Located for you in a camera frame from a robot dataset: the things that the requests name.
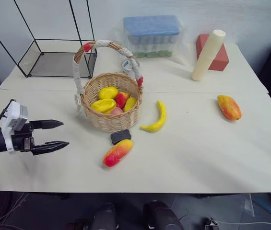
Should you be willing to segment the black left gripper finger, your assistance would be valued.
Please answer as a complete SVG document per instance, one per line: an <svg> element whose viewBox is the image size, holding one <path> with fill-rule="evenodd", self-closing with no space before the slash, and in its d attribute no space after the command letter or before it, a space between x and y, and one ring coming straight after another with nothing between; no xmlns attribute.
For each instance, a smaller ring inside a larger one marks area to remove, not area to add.
<svg viewBox="0 0 271 230"><path fill-rule="evenodd" d="M36 120L36 121L31 121L31 128L32 130L34 129L53 129L59 126L64 125L63 122L58 121L58 120Z"/></svg>
<svg viewBox="0 0 271 230"><path fill-rule="evenodd" d="M66 141L46 142L42 145L34 146L32 150L32 154L35 156L35 155L40 155L40 154L51 153L51 152L60 150L66 147L67 145L69 145L69 142L66 142Z"/></svg>

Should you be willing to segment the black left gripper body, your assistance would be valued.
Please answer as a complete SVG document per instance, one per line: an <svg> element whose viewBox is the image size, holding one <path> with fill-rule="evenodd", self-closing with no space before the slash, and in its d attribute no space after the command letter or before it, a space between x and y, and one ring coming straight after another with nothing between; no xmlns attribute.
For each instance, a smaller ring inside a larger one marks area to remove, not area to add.
<svg viewBox="0 0 271 230"><path fill-rule="evenodd" d="M24 124L24 126L19 130L15 130L12 135L12 144L15 151L20 152L35 152L35 141L32 136L33 130L36 128L36 121L30 121Z"/></svg>

